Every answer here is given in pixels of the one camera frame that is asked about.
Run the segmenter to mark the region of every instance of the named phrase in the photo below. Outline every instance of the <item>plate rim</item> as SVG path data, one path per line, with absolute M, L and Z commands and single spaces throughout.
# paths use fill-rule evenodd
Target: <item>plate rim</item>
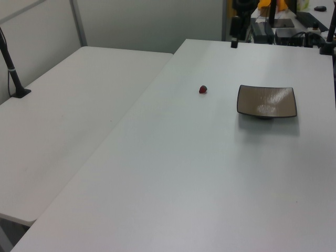
M 292 118 L 292 117 L 297 117 L 298 116 L 298 110 L 297 110 L 297 106 L 296 106 L 296 98 L 295 98 L 295 93 L 294 93 L 294 89 L 293 87 L 285 87 L 285 88 L 291 88 L 292 89 L 292 93 L 293 93 L 293 97 L 294 97 L 294 105 L 295 105 L 295 115 L 290 115 L 290 116 L 285 116 L 285 117 L 274 117 L 274 116 L 271 116 L 271 115 L 256 115 L 256 114 L 248 114 L 248 113 L 243 113 L 241 111 L 238 110 L 238 103 L 239 103 L 239 94 L 240 94 L 240 89 L 241 87 L 250 87 L 250 88 L 277 88 L 277 87 L 256 87 L 256 86 L 249 86 L 249 85 L 240 85 L 239 86 L 239 90 L 238 90 L 238 96 L 237 96 L 237 112 L 239 114 L 245 114 L 245 115 L 248 115 L 248 116 L 252 116 L 252 117 L 258 117 L 258 118 Z

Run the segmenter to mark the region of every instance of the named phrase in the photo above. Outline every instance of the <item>black stand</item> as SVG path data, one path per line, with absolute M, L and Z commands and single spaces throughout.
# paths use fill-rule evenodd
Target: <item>black stand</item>
M 293 28 L 293 21 L 289 18 L 285 19 L 275 19 L 275 10 L 277 7 L 277 0 L 271 0 L 269 7 L 269 17 L 268 22 L 272 28 Z
M 335 28 L 336 28 L 336 2 L 334 0 L 334 12 L 332 14 L 331 18 L 331 23 L 330 23 L 330 28 L 327 36 L 327 41 L 325 44 L 320 48 L 320 54 L 323 55 L 331 55 L 334 56 L 334 48 L 335 44 L 333 43 L 333 38 L 334 38 L 334 33 L 335 33 Z
M 7 48 L 7 42 L 6 42 L 5 36 L 1 28 L 0 28 L 0 50 L 1 50 L 2 55 L 4 56 L 8 71 L 10 73 L 10 76 L 12 77 L 12 80 L 16 88 L 16 92 L 15 94 L 12 95 L 12 97 L 22 98 L 26 96 L 31 91 L 29 89 L 24 89 L 21 85 L 20 79 L 16 73 L 11 56 L 9 55 L 8 48 Z

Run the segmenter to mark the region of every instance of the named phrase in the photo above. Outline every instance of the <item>metal frame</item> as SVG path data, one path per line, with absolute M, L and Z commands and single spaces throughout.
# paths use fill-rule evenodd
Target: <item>metal frame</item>
M 83 26 L 83 22 L 80 16 L 77 0 L 70 0 L 70 5 L 71 5 L 71 10 L 72 10 L 72 15 L 74 16 L 73 18 L 76 24 L 80 46 L 82 47 L 87 46 L 88 43 L 85 37 L 84 26 Z

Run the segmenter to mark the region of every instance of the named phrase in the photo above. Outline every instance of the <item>yellow object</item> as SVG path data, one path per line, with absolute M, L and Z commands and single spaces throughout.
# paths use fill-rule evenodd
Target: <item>yellow object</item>
M 271 4 L 271 0 L 260 0 L 258 4 L 258 10 L 260 10 L 262 7 L 267 7 Z
M 260 10 L 262 7 L 268 7 L 271 4 L 271 0 L 260 0 L 258 4 L 258 10 Z M 277 0 L 278 5 L 278 11 L 284 11 L 287 9 L 287 5 L 285 3 L 285 0 Z
M 278 0 L 278 1 L 277 1 L 277 4 L 278 4 L 278 11 L 279 11 L 279 12 L 282 12 L 282 11 L 284 11 L 285 9 L 288 9 L 288 6 L 287 6 L 287 4 L 285 3 L 285 0 Z

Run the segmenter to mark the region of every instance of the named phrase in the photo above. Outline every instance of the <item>black cable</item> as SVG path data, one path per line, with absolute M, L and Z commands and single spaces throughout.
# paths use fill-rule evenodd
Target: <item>black cable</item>
M 291 37 L 288 39 L 287 46 L 289 46 L 289 44 L 290 44 L 290 40 L 291 40 L 292 38 L 294 38 L 295 36 L 298 36 L 298 35 L 300 35 L 300 34 L 306 34 L 306 33 L 305 33 L 305 32 L 302 32 L 302 31 L 300 31 L 299 33 L 296 33 L 296 34 L 294 34 L 293 36 L 291 36 Z
M 10 90 L 9 90 L 9 71 L 7 71 L 8 73 L 8 82 L 7 82 L 7 86 L 8 86 L 8 94 L 9 94 L 9 97 L 12 97 L 12 95 L 10 94 Z
M 311 35 L 311 34 L 315 34 L 315 35 L 317 35 L 318 37 L 320 37 L 320 38 L 322 38 L 324 41 L 326 41 L 320 34 L 317 34 L 317 33 L 312 33 L 312 32 L 307 32 L 306 34 L 309 34 L 309 35 Z

